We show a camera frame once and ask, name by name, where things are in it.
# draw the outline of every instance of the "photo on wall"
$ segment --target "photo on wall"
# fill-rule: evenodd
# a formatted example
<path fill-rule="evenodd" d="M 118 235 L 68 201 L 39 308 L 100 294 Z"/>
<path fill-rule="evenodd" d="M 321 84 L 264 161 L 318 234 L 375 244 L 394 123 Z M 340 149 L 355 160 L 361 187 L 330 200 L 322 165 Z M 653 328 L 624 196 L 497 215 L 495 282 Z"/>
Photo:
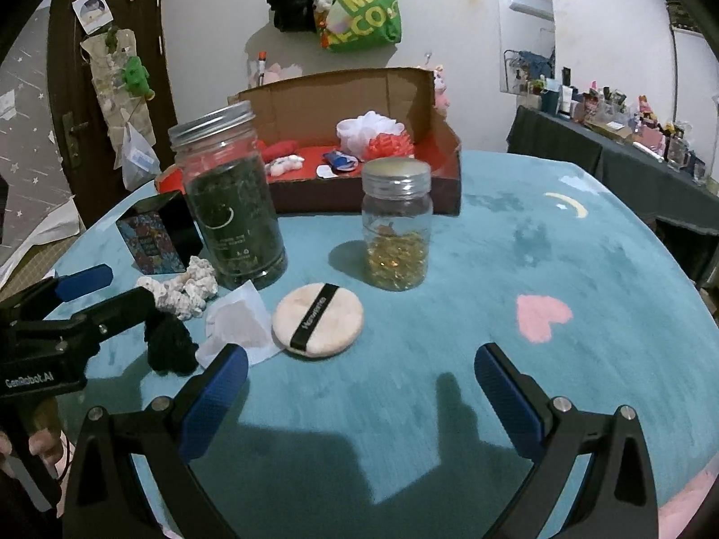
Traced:
<path fill-rule="evenodd" d="M 97 32 L 112 22 L 112 12 L 106 0 L 75 0 L 73 10 L 87 34 Z"/>

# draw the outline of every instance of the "star pattern wallpaper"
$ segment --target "star pattern wallpaper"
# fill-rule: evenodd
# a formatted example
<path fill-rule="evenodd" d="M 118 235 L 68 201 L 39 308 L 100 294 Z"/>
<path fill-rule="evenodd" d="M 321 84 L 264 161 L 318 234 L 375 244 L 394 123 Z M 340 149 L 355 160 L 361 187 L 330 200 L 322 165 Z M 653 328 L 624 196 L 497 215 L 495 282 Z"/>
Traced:
<path fill-rule="evenodd" d="M 49 109 L 49 8 L 37 10 L 0 65 L 0 174 L 9 185 L 0 264 L 71 198 Z"/>

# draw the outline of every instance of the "metal jar lid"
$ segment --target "metal jar lid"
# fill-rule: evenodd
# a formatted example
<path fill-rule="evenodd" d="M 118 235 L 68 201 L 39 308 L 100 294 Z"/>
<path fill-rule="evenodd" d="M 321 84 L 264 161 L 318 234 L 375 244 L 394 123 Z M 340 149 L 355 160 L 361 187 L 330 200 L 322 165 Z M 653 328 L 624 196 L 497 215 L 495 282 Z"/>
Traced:
<path fill-rule="evenodd" d="M 362 189 L 374 198 L 420 198 L 432 188 L 429 164 L 415 158 L 379 158 L 362 167 Z"/>
<path fill-rule="evenodd" d="M 177 124 L 168 130 L 173 149 L 196 142 L 216 133 L 229 130 L 236 125 L 246 124 L 254 119 L 253 106 L 241 101 L 233 106 L 222 107 L 199 119 L 186 124 Z"/>

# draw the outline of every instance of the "plastic bag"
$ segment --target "plastic bag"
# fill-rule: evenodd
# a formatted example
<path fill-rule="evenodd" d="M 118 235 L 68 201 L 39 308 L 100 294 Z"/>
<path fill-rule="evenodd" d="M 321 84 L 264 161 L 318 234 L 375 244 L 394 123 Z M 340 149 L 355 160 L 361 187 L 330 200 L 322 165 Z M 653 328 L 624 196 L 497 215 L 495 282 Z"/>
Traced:
<path fill-rule="evenodd" d="M 152 146 L 130 122 L 122 140 L 122 182 L 130 192 L 160 173 L 160 160 Z"/>
<path fill-rule="evenodd" d="M 372 139 L 381 133 L 399 136 L 404 131 L 403 124 L 398 124 L 397 120 L 386 118 L 374 111 L 369 111 L 356 119 L 345 119 L 337 124 L 340 149 L 345 154 L 351 154 L 362 161 Z"/>

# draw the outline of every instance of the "plush toy keychain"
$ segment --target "plush toy keychain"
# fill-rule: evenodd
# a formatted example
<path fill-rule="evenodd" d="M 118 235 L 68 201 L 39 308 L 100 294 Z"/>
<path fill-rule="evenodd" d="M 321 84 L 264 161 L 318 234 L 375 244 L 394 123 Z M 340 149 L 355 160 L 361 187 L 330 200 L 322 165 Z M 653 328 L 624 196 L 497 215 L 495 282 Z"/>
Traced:
<path fill-rule="evenodd" d="M 147 101 L 155 98 L 155 92 L 150 89 L 147 78 L 150 73 L 147 72 L 139 57 L 129 57 L 127 64 L 122 70 L 122 80 L 125 82 L 127 90 L 135 97 L 144 97 Z"/>
<path fill-rule="evenodd" d="M 442 117 L 447 117 L 449 98 L 447 84 L 444 82 L 444 67 L 441 64 L 434 70 L 434 107 Z"/>

